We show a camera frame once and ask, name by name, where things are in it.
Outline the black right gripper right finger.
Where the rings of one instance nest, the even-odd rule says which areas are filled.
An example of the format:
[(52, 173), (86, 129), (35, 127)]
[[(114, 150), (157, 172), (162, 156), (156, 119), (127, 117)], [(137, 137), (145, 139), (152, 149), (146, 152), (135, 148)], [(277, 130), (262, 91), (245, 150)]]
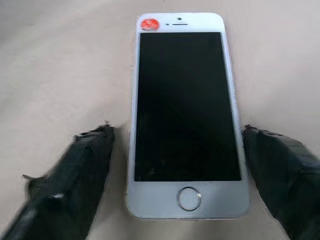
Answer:
[(320, 160), (298, 140), (246, 125), (246, 164), (270, 214), (291, 240), (320, 238)]

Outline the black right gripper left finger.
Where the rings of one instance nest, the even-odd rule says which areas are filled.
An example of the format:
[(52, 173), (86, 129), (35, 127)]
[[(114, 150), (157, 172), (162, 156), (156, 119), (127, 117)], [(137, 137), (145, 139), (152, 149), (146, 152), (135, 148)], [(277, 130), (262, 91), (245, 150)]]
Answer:
[(51, 171), (24, 175), (27, 201), (1, 239), (85, 240), (104, 192), (114, 139), (108, 123), (75, 135)]

